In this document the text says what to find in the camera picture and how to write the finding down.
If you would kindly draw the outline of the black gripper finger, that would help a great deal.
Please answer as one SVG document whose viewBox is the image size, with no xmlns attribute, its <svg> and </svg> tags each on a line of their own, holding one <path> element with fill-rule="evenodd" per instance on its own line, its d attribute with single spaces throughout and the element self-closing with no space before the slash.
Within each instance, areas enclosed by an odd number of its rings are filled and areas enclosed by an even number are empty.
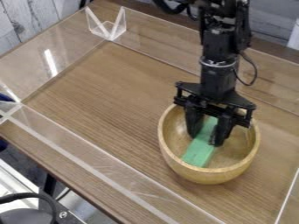
<svg viewBox="0 0 299 224">
<path fill-rule="evenodd" d="M 233 112 L 225 111 L 220 116 L 218 123 L 214 127 L 210 143 L 216 147 L 221 147 L 225 144 L 226 139 L 230 137 L 230 132 L 234 128 Z"/>
<path fill-rule="evenodd" d="M 186 125 L 192 138 L 196 138 L 202 131 L 205 114 L 202 110 L 194 105 L 189 104 L 185 108 L 186 113 Z"/>
</svg>

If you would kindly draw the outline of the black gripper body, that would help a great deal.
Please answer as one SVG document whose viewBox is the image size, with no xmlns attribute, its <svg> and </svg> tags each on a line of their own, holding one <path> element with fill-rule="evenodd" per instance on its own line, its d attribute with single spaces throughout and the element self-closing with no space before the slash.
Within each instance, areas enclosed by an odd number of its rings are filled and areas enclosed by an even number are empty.
<svg viewBox="0 0 299 224">
<path fill-rule="evenodd" d="M 189 104 L 202 110 L 205 116 L 220 120 L 225 111 L 233 112 L 234 127 L 249 127 L 257 105 L 237 91 L 240 59 L 201 62 L 201 81 L 180 81 L 174 103 L 186 108 Z"/>
</svg>

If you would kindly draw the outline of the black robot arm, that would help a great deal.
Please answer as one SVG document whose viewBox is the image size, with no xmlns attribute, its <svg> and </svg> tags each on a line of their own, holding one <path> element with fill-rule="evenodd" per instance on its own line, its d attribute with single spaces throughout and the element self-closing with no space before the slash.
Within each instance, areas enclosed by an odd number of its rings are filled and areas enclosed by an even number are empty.
<svg viewBox="0 0 299 224">
<path fill-rule="evenodd" d="M 184 107 L 188 130 L 196 137 L 204 129 L 204 118 L 217 118 L 210 143 L 222 146 L 236 126 L 252 125 L 257 105 L 240 95 L 240 61 L 249 56 L 252 30 L 249 22 L 250 0 L 174 0 L 177 7 L 170 7 L 165 0 L 154 0 L 164 12 L 177 15 L 192 12 L 198 7 L 198 14 L 189 14 L 200 23 L 201 30 L 201 81 L 177 83 L 178 93 L 174 103 Z"/>
</svg>

